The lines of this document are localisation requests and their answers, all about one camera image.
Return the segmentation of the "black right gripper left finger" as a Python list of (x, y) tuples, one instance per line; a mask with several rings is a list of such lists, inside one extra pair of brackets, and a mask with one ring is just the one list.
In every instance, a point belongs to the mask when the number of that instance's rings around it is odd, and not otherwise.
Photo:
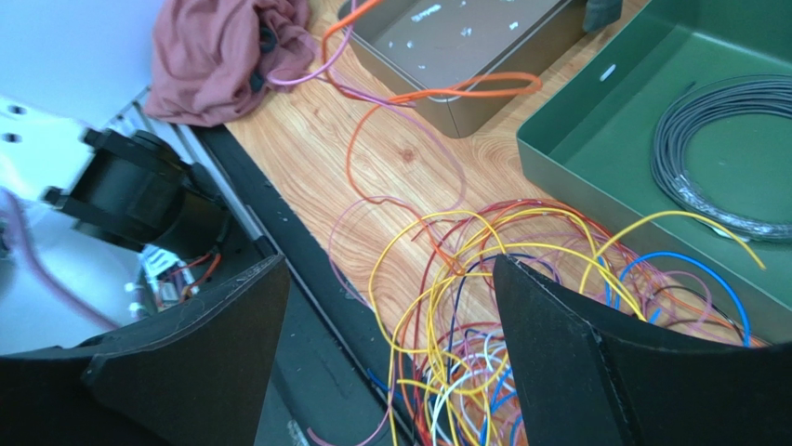
[(5, 445), (250, 445), (290, 290), (283, 256), (74, 348), (1, 359)]

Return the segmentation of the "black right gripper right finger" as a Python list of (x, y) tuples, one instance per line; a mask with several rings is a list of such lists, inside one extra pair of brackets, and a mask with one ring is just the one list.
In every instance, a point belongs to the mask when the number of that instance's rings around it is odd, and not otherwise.
[(532, 445), (787, 445), (791, 346), (661, 328), (497, 257), (495, 295)]

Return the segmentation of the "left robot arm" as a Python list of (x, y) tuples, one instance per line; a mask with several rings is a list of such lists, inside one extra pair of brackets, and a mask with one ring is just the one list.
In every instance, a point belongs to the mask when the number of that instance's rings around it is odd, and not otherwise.
[(77, 346), (264, 258), (216, 161), (133, 101), (103, 127), (1, 100), (1, 351)]

